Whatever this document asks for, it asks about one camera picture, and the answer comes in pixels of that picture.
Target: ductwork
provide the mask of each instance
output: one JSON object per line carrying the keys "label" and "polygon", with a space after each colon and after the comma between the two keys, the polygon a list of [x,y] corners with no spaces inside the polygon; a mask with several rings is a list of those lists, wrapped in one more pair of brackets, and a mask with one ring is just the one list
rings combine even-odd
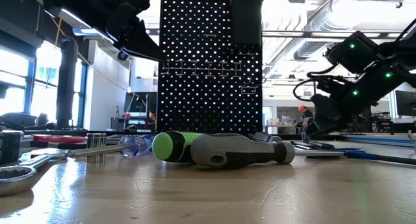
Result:
{"label": "ductwork", "polygon": [[[348,31],[356,26],[362,19],[360,16],[351,17],[348,9],[354,8],[351,0],[331,0],[320,12],[306,25],[305,31]],[[305,60],[314,52],[325,46],[326,42],[308,42],[302,38],[295,38],[271,61],[272,69],[276,64],[289,54],[297,60]]]}

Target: screwdriver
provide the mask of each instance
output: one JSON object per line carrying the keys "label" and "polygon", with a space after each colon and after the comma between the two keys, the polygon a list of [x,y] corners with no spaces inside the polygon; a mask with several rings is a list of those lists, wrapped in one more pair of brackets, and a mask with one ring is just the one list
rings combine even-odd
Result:
{"label": "screwdriver", "polygon": [[153,140],[153,154],[166,162],[193,162],[190,157],[190,145],[200,135],[202,133],[162,132]]}
{"label": "screwdriver", "polygon": [[190,155],[200,166],[237,169],[270,161],[289,164],[295,152],[288,142],[255,142],[240,134],[202,134],[193,140]]}

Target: wooden workbench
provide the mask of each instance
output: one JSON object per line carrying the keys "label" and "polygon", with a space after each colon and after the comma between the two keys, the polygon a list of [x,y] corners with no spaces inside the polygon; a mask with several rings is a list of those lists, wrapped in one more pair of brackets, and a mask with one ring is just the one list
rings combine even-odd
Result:
{"label": "wooden workbench", "polygon": [[[412,148],[335,142],[414,156]],[[152,155],[42,167],[32,191],[0,198],[0,223],[416,223],[416,167],[308,160],[231,171]]]}

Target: black pillar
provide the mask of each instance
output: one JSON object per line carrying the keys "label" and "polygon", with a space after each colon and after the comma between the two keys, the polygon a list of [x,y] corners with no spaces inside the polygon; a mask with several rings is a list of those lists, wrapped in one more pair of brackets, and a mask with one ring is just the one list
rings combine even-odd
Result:
{"label": "black pillar", "polygon": [[78,44],[70,37],[61,42],[62,60],[59,67],[58,96],[57,96],[57,125],[58,129],[67,129],[72,119],[73,84],[75,82],[75,67],[78,59]]}

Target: monitor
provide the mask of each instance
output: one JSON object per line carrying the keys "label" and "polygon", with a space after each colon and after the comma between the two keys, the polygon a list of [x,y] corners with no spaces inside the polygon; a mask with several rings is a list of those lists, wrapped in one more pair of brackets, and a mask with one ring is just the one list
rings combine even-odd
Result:
{"label": "monitor", "polygon": [[416,92],[396,91],[396,109],[399,116],[416,116]]}
{"label": "monitor", "polygon": [[152,113],[156,113],[156,106],[157,106],[157,92],[135,92],[135,98],[133,102],[131,98],[133,97],[133,93],[126,93],[125,94],[125,101],[124,101],[124,112],[146,112],[146,106],[143,102],[146,103],[146,95],[149,95],[149,110]]}

